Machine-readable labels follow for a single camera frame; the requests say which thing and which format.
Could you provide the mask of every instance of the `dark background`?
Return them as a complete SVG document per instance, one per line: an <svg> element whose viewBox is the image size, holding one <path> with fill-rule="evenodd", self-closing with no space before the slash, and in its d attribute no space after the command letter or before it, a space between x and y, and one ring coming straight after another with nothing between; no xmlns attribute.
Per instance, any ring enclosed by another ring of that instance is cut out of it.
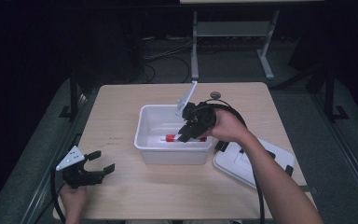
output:
<svg viewBox="0 0 358 224"><path fill-rule="evenodd" d="M71 74L77 75L83 91L131 83L142 70L141 37L191 35L191 10L119 12L101 8L135 6L137 1L94 1L98 9L82 5L89 2L0 1L0 190L55 92ZM358 104L357 2L284 7L274 39L297 40L304 32L291 65L306 70L315 63L326 64ZM240 18L245 9L252 16L252 9L244 8L219 12L223 17L218 19ZM201 12L209 19L213 15Z"/></svg>

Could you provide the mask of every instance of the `wooden table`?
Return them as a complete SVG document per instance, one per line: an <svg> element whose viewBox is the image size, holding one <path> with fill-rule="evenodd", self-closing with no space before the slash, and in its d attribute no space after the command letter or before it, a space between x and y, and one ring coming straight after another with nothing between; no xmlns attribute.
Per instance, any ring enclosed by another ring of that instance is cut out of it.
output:
<svg viewBox="0 0 358 224"><path fill-rule="evenodd" d="M143 105L175 105L191 84L115 85L101 87L79 148L101 150L87 170L115 163L101 185L89 187L84 218L90 219L256 219L257 193L213 166L214 151L204 165L145 164L134 146ZM199 83L190 102L219 91L244 117L258 137L293 153L281 119L263 83ZM307 185L298 163L298 185ZM271 217L266 206L266 218Z"/></svg>

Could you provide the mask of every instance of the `forearm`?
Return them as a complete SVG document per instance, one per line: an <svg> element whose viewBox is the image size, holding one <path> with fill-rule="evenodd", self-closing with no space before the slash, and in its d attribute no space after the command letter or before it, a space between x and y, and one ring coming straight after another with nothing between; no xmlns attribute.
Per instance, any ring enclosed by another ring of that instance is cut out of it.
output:
<svg viewBox="0 0 358 224"><path fill-rule="evenodd" d="M254 135L246 131L238 143L249 157L269 210L278 223L323 223L307 195Z"/></svg>

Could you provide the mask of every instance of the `electrical cord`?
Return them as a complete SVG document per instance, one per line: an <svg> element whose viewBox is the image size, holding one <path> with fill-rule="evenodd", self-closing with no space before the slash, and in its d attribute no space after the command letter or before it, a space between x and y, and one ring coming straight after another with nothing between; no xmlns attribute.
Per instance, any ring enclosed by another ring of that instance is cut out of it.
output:
<svg viewBox="0 0 358 224"><path fill-rule="evenodd" d="M181 83L185 83L188 78L190 77L190 66L188 65L188 63L181 59L181 58L178 58L178 57L159 57L159 58L156 58L156 59L152 59L152 60L147 60L149 63L151 62L154 62L154 61L157 61L157 60L167 60L167 59L174 59L174 60L177 60L177 61L180 61L182 62L185 67L186 67L186 77L181 81ZM153 76L151 78L148 78L148 76L146 75L145 71L143 72L143 75L146 76L146 80L144 80L142 77L141 77L141 80L143 81L143 83L153 83L153 79L156 77L156 70L153 68L152 65L150 64L145 64L145 66L149 67L150 69L152 69L153 71Z"/></svg>
<svg viewBox="0 0 358 224"><path fill-rule="evenodd" d="M207 105L207 106L212 106L213 109L219 108L219 109L223 109L223 110L226 110L226 111L230 112L231 114L233 114L243 124L243 126L245 126L247 128L245 120L243 119L241 114L237 110L235 110L233 107L231 107L231 105L229 105L227 102L222 101L220 99L209 99L209 100L204 101L204 103L210 102L210 101L218 101L218 102L222 102L222 103L226 104L226 105L210 104L210 105ZM192 112L194 113L197 110L205 108L205 107L206 106L202 106L200 108L197 108L197 109L193 110ZM220 144L220 146L222 146L222 145L227 146L227 144L225 144L222 141L219 141L218 144ZM264 197L263 197L263 192L262 192L262 190L260 188L260 185L258 184L257 178L255 177L255 173L254 173L254 179L255 179L255 187L257 189L259 208L260 208L260 224L264 224L265 220L266 220L265 209L264 209Z"/></svg>
<svg viewBox="0 0 358 224"><path fill-rule="evenodd" d="M57 192L55 190L55 173L56 173L55 167L52 167L50 171L50 192L57 214L60 217L61 222L65 223L65 216L63 215L63 212L60 208L60 204L58 203L58 197L56 197Z"/></svg>
<svg viewBox="0 0 358 224"><path fill-rule="evenodd" d="M62 185L60 186L57 194L55 197L59 196L59 192L62 189L62 187L65 185L65 183L62 183ZM36 224L40 218L43 216L43 214L45 214L45 212L48 210L48 208L53 204L53 200L51 199L50 202L48 202L48 204L43 208L43 210L40 212L39 216L37 216L36 220L34 221L34 224Z"/></svg>

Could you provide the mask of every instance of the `dark floor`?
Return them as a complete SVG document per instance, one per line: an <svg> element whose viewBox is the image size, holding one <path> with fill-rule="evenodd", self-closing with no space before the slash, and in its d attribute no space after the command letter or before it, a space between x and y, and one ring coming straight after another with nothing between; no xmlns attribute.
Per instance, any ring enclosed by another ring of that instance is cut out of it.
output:
<svg viewBox="0 0 358 224"><path fill-rule="evenodd" d="M146 53L155 55L185 42L185 39L149 40L145 42ZM243 40L201 50L200 82L258 81L273 86L298 73L287 65L296 42L274 41L268 60L275 78L267 80L255 52L261 43L262 39ZM132 83L182 82L188 75L189 59L189 51L183 51L148 62L145 73ZM335 105L342 105L349 119L330 122L323 112L324 91L308 93L305 86L309 79L301 79L285 90L271 91L272 98L324 222L358 223L358 167L353 168L345 156L345 149L349 148L358 161L358 106L337 81ZM41 214L50 201L48 168L82 133L97 93L98 88L95 88L82 99L78 116L69 122L69 119L59 118L62 108L69 105L69 81L62 83L0 194L0 223L31 223ZM38 223L60 221L52 217L50 206Z"/></svg>

